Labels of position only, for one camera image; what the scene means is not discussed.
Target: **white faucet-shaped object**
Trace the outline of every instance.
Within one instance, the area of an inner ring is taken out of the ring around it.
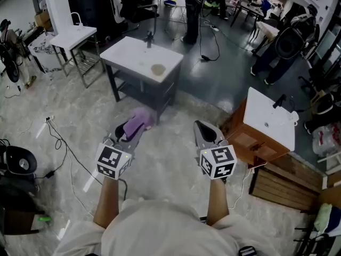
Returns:
[[[71,15],[73,15],[73,14],[78,15],[79,23],[76,23],[76,24],[79,25],[81,28],[83,28],[83,23],[82,23],[82,21],[80,20],[80,16],[79,16],[79,13],[78,13],[78,12],[71,12],[71,13],[67,16],[67,19],[68,19]]]

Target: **blue jeans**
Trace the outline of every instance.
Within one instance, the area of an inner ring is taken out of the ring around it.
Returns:
[[[195,0],[186,1],[187,14],[187,33],[184,37],[184,42],[188,44],[195,44],[198,38],[198,19],[199,19],[199,4]]]
[[[275,43],[272,43],[267,50],[260,56],[254,66],[252,66],[252,71],[254,74],[258,74],[259,72],[265,70],[267,66],[277,57],[277,52],[275,49]],[[269,76],[266,78],[268,83],[277,82],[285,72],[290,68],[290,66],[294,63],[298,55],[292,57],[291,59],[285,60],[280,59],[277,65],[270,71]]]

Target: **gray floor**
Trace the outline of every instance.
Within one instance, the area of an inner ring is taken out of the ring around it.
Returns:
[[[59,132],[78,159],[93,172],[96,149],[107,130],[124,122],[129,111],[141,104],[128,97],[115,103],[105,74],[90,88],[84,89],[74,71],[67,78],[61,71],[53,75],[30,71],[38,75],[32,88],[23,90],[20,97],[0,99],[0,137],[34,153],[38,161],[36,174],[41,177],[60,165],[64,156],[64,147],[55,150],[55,139],[50,136],[47,126],[39,134],[44,119],[53,115]],[[5,76],[0,83],[0,94],[8,97],[15,93],[16,88]],[[127,198],[168,199],[190,205],[200,216],[205,216],[209,179],[202,175],[194,160],[193,122],[204,119],[217,123],[226,116],[215,107],[179,91],[175,105],[165,110],[160,125],[143,134],[135,152],[136,159],[123,175],[128,183]],[[71,224],[92,219],[88,212],[94,213],[101,186],[94,181],[88,191],[84,191],[90,175],[71,158],[72,163],[68,156],[52,178],[37,180],[40,191],[35,201],[51,216],[52,222],[36,223],[36,227],[43,229],[38,234],[6,236],[10,255],[51,255]],[[242,192],[246,168],[245,163],[239,162],[228,180],[226,190],[230,207]],[[75,194],[86,209],[73,194],[71,180]],[[302,234],[294,228],[305,225],[307,217],[299,211],[249,196],[250,181],[251,177],[245,181],[243,197],[235,209],[230,210],[231,214],[237,213],[250,220],[281,255],[293,255],[296,246],[293,239]],[[122,199],[124,186],[121,183],[119,193]]]
[[[294,102],[295,109],[306,109],[310,106],[308,94],[301,90],[301,81],[298,80],[298,76],[308,78],[308,65],[301,57],[296,60],[284,77],[272,86],[266,86],[263,82],[269,71],[261,73],[259,77],[252,77],[250,75],[250,68],[255,63],[256,58],[249,51],[255,49],[263,38],[262,33],[260,33],[257,39],[250,41],[250,33],[254,23],[253,18],[248,18],[247,22],[244,22],[246,15],[240,13],[231,28],[232,16],[226,22],[218,17],[209,15],[207,19],[220,29],[216,33],[216,38],[221,56],[217,61],[205,62],[200,60],[200,35],[194,46],[184,45],[179,37],[183,36],[186,32],[185,25],[178,22],[169,25],[167,20],[173,9],[164,9],[162,3],[159,4],[159,7],[160,17],[157,21],[158,25],[154,43],[185,55],[179,83],[179,87],[183,91],[220,107],[229,113],[236,110],[242,100],[246,98],[250,86],[274,101],[280,98],[282,94],[286,94],[288,100],[291,99]],[[173,13],[173,20],[180,21],[180,17],[181,11],[178,8]],[[202,19],[202,54],[215,59],[218,51],[213,31],[204,22],[205,20]],[[165,28],[169,26],[171,27],[170,32],[177,36],[177,39],[174,41],[172,37],[165,33]],[[151,30],[151,28],[152,21],[148,20],[142,22],[138,30],[125,35],[144,39],[147,31]],[[291,104],[288,100],[283,106],[290,110]],[[312,138],[303,128],[303,123],[310,119],[310,113],[307,111],[299,116],[300,121],[296,127],[295,153],[324,172],[326,166],[316,162],[317,155],[312,150]]]

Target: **cube with fiducial markers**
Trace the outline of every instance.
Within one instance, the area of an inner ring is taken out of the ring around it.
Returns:
[[[131,159],[131,154],[100,143],[96,153],[97,171],[117,180],[130,167]]]
[[[200,151],[200,167],[211,179],[229,177],[237,164],[233,146],[221,146]]]

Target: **person in blue shirt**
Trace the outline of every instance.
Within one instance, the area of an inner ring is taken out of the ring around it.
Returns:
[[[266,13],[270,8],[271,8],[271,4],[269,0],[263,0],[261,10],[263,11],[264,17],[266,16]]]

